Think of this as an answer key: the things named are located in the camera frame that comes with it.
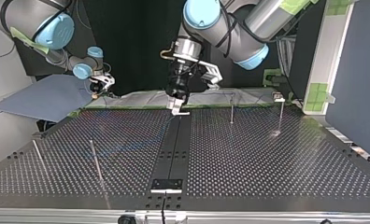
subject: white panel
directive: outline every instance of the white panel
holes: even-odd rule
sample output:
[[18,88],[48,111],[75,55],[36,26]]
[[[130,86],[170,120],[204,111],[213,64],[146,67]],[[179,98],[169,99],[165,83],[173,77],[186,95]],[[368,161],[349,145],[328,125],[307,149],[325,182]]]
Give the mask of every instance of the white panel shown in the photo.
[[[10,52],[13,44],[13,41],[0,31],[0,55]],[[26,76],[16,50],[0,58],[0,100],[31,84],[31,78]],[[25,146],[36,131],[34,119],[0,113],[0,161]]]
[[[312,83],[327,83],[328,92],[331,92],[348,32],[352,10],[353,5],[350,5],[345,15],[324,16],[305,99],[308,97],[309,87]],[[308,115],[325,115],[327,105],[325,104],[322,112],[305,110],[304,112]]]
[[[10,52],[13,41],[0,31],[0,55]],[[0,98],[32,84],[26,76],[19,53],[14,50],[0,58]]]
[[0,161],[31,141],[36,120],[0,113]]

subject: vertical metal pin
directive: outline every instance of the vertical metal pin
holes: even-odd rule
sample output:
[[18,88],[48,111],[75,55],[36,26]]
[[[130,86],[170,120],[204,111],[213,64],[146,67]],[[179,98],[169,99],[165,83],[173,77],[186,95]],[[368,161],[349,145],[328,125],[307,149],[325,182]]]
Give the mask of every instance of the vertical metal pin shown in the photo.
[[231,124],[235,123],[234,119],[235,119],[235,104],[234,104],[234,101],[235,101],[235,96],[232,95],[232,99],[231,99],[231,108],[232,108],[232,111],[231,111]]
[[281,103],[281,111],[280,111],[280,121],[278,122],[278,131],[281,133],[281,122],[283,120],[283,113],[284,113],[284,104],[285,102]]
[[283,119],[284,104],[285,104],[285,102],[282,102],[282,103],[281,103],[280,120],[282,120],[282,119]]
[[104,181],[103,174],[101,173],[101,169],[100,169],[100,163],[98,162],[98,158],[97,158],[97,153],[95,152],[93,140],[90,140],[90,148],[92,149],[92,156],[94,157],[95,167],[97,168],[100,181]]
[[36,142],[36,140],[35,140],[35,139],[33,140],[33,144],[34,144],[34,148],[36,149],[37,157],[38,157],[40,160],[43,160],[43,158],[42,158],[42,154],[40,154],[39,147],[37,146],[37,142]]

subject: robotic arm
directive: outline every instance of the robotic arm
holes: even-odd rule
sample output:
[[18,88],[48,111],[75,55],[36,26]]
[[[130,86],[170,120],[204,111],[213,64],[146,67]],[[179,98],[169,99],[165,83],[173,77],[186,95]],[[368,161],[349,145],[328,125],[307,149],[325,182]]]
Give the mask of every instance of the robotic arm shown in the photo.
[[[188,0],[183,9],[177,40],[162,58],[172,60],[166,93],[167,108],[180,115],[188,102],[188,79],[200,67],[203,80],[213,87],[222,80],[217,66],[200,62],[203,40],[218,48],[225,57],[247,70],[258,67],[269,52],[269,42],[294,16],[316,0]],[[234,12],[245,5],[257,5],[244,21]]]
[[0,30],[17,37],[46,58],[48,63],[73,71],[92,83],[93,98],[109,90],[115,79],[104,67],[104,52],[88,48],[80,59],[64,49],[72,39],[75,24],[65,12],[73,0],[0,0]]

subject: metal optical table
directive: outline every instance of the metal optical table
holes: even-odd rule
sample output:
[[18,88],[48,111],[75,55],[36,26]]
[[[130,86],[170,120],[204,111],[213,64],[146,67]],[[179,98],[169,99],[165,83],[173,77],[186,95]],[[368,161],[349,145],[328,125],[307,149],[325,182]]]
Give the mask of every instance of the metal optical table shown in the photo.
[[0,223],[370,223],[370,163],[314,119],[294,106],[230,117],[83,111],[0,162]]

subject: light blue joint cap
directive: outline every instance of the light blue joint cap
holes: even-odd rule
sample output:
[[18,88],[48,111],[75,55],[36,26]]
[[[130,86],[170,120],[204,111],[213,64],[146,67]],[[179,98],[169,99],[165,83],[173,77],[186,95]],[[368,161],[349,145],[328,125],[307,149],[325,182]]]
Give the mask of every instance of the light blue joint cap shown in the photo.
[[188,0],[183,13],[185,22],[194,29],[208,29],[220,18],[220,0]]
[[257,54],[237,64],[243,67],[244,69],[252,70],[258,67],[263,62],[263,60],[266,58],[268,53],[269,53],[269,47],[267,47],[267,45],[264,45],[263,48]]
[[94,58],[104,58],[104,52],[98,47],[89,47],[87,49],[87,54]]
[[75,65],[72,72],[77,78],[82,80],[91,77],[93,74],[92,68],[86,63],[78,63],[77,65]]
[[[41,27],[50,18],[40,24]],[[75,24],[72,18],[64,13],[54,19],[43,31],[36,37],[36,43],[49,49],[62,49],[68,45],[74,35]]]

